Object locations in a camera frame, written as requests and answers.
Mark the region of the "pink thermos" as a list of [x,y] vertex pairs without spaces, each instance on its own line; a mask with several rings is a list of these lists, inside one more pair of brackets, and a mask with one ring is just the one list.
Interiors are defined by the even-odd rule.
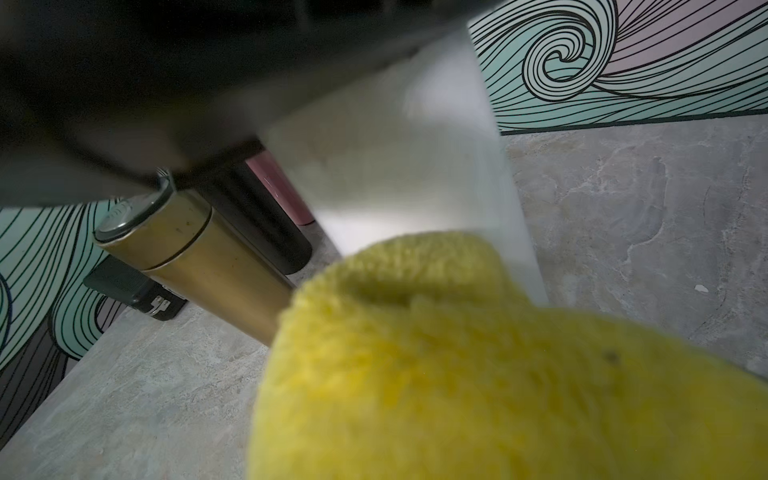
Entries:
[[264,150],[251,157],[246,164],[295,225],[306,226],[315,221],[303,199],[269,151]]

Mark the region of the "black thermos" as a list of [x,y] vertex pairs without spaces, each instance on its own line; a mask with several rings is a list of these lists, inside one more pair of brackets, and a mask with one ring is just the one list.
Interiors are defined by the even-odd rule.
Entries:
[[246,163],[208,173],[195,190],[280,274],[309,263],[310,241]]

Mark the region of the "gold thermos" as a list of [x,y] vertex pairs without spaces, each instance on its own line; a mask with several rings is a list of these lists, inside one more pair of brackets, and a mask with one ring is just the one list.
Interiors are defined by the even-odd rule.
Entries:
[[208,202],[159,178],[158,190],[121,200],[94,231],[110,255],[265,346],[292,286]]

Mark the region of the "white thermos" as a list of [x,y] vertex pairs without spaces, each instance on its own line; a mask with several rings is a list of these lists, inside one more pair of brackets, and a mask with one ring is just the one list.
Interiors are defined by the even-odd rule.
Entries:
[[534,303],[547,303],[466,29],[294,111],[261,140],[340,254],[406,234],[471,232]]

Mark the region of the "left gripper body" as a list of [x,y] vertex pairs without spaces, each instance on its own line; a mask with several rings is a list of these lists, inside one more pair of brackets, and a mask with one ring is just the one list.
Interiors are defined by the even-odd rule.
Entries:
[[266,127],[461,31],[486,1],[5,1],[1,202],[194,185]]

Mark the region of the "yellow grey cleaning cloth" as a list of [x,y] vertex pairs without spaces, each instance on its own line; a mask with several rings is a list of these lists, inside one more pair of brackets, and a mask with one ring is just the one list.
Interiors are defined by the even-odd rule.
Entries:
[[767,383],[675,337],[534,305],[471,234],[339,261],[282,313],[250,479],[763,479]]

